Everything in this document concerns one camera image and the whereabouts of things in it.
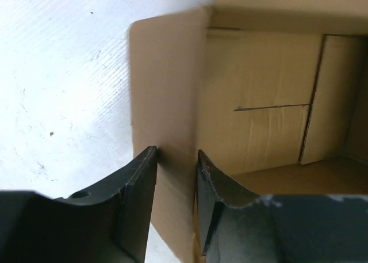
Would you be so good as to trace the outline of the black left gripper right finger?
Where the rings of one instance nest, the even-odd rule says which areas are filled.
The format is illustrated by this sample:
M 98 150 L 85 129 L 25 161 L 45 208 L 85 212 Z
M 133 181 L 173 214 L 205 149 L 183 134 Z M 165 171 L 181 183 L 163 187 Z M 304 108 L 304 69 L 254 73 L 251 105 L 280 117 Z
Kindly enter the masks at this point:
M 206 262 L 366 262 L 367 166 L 345 157 L 229 176 L 197 163 Z

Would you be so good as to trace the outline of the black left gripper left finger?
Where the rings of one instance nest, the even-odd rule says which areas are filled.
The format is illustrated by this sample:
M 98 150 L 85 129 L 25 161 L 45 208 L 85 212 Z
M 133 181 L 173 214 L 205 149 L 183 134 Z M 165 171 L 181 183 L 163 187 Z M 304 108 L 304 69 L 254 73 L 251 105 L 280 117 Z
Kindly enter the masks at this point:
M 1 192 L 2 262 L 144 262 L 158 151 L 68 198 Z

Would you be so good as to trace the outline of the brown cardboard express box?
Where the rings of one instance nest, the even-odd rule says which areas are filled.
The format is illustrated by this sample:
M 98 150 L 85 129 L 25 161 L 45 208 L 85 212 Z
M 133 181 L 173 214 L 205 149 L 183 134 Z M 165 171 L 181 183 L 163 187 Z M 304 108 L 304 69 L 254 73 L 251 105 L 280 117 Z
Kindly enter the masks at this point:
M 233 177 L 367 166 L 367 0 L 213 0 L 129 30 L 133 150 L 159 150 L 151 222 L 200 253 L 197 163 Z

